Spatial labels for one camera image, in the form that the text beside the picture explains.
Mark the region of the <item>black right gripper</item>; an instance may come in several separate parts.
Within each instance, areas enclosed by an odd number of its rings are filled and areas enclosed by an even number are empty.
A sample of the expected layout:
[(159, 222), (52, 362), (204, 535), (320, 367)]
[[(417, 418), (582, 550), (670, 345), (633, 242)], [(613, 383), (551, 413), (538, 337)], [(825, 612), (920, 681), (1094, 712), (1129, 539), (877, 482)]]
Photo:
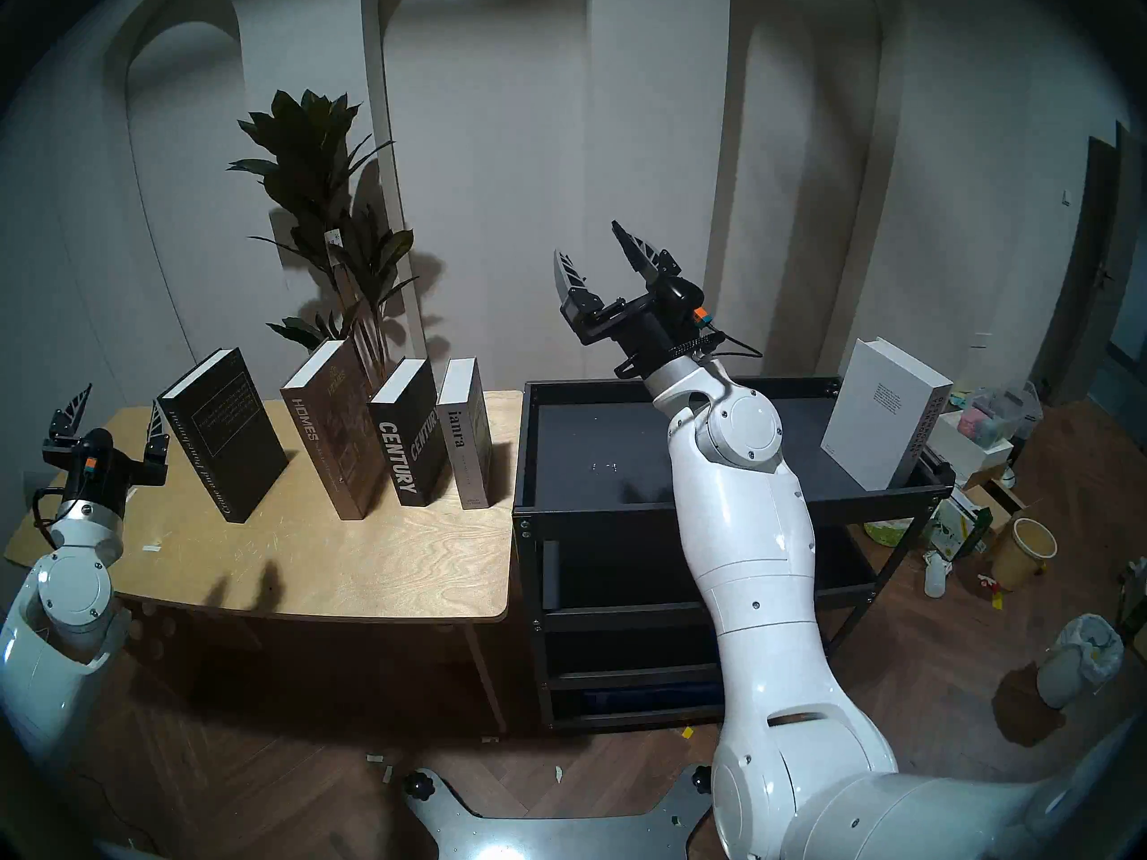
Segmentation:
[(680, 267), (668, 250), (657, 250), (612, 220), (611, 230), (626, 260), (645, 286), (643, 296), (604, 304), (591, 294), (571, 258), (554, 250), (554, 280), (567, 325), (584, 346), (601, 341), (617, 343), (625, 360), (615, 368), (618, 378), (649, 378), (680, 357), (708, 355), (719, 346), (719, 331), (703, 334), (707, 319), (703, 291), (679, 276)]

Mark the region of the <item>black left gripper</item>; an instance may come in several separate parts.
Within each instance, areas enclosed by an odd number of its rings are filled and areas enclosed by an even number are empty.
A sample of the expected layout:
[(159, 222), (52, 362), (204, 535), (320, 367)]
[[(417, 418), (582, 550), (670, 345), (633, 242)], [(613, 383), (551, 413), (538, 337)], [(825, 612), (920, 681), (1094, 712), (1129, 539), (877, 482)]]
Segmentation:
[(158, 400), (153, 400), (143, 458), (136, 461), (115, 447), (107, 429), (95, 428), (77, 437), (91, 392), (89, 383), (55, 411), (42, 441), (42, 460), (67, 472), (58, 516), (79, 514), (84, 505), (123, 516), (131, 488), (162, 486), (166, 480), (170, 436)]

